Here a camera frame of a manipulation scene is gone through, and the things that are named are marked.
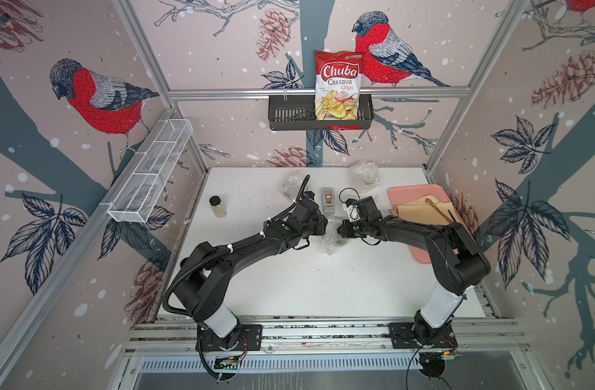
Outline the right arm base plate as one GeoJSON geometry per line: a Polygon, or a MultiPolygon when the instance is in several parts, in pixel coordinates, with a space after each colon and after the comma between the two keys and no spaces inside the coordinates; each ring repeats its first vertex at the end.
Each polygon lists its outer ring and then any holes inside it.
{"type": "Polygon", "coordinates": [[[457,349],[458,341],[448,322],[441,328],[430,328],[427,323],[389,323],[389,338],[394,349],[457,349]]]}

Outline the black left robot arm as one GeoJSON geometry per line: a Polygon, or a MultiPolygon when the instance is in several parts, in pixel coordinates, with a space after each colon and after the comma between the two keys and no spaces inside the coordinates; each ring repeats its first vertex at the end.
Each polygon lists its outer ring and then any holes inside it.
{"type": "Polygon", "coordinates": [[[300,241],[323,236],[327,225],[328,219],[318,211],[289,214],[265,222],[260,232],[232,244],[214,247],[205,241],[183,260],[161,306],[170,314],[192,318],[200,330],[212,331],[227,349],[241,337],[241,323],[224,304],[231,279],[260,260],[307,248],[300,241]]]}

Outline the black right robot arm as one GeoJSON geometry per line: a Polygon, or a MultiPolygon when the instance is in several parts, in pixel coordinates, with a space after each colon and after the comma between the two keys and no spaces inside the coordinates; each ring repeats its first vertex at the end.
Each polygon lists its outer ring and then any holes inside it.
{"type": "Polygon", "coordinates": [[[397,216],[381,219],[344,219],[337,232],[346,239],[372,237],[398,242],[429,254],[437,283],[416,312],[413,333],[422,345],[431,345],[445,333],[469,289],[481,282],[491,267],[481,248],[462,224],[429,225],[397,216]]]}

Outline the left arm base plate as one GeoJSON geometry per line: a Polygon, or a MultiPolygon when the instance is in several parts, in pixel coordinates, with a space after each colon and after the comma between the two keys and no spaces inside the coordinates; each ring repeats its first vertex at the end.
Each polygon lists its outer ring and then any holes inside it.
{"type": "Polygon", "coordinates": [[[197,338],[195,349],[199,351],[200,348],[203,348],[204,353],[260,351],[263,326],[239,323],[224,337],[217,336],[211,328],[200,328],[197,338]]]}

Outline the bubble wrap sheet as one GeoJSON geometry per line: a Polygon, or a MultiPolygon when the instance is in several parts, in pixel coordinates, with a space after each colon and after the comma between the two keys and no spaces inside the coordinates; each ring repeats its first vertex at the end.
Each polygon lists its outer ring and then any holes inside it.
{"type": "Polygon", "coordinates": [[[331,217],[328,220],[325,234],[321,239],[321,247],[323,252],[328,256],[335,255],[341,247],[343,247],[348,239],[341,236],[338,229],[342,225],[343,219],[338,217],[331,217]]]}
{"type": "Polygon", "coordinates": [[[351,185],[359,193],[369,192],[380,186],[378,166],[373,161],[362,161],[350,167],[351,185]]]}
{"type": "Polygon", "coordinates": [[[295,199],[299,194],[303,180],[303,175],[299,173],[288,175],[281,184],[281,194],[288,199],[295,199]]]}

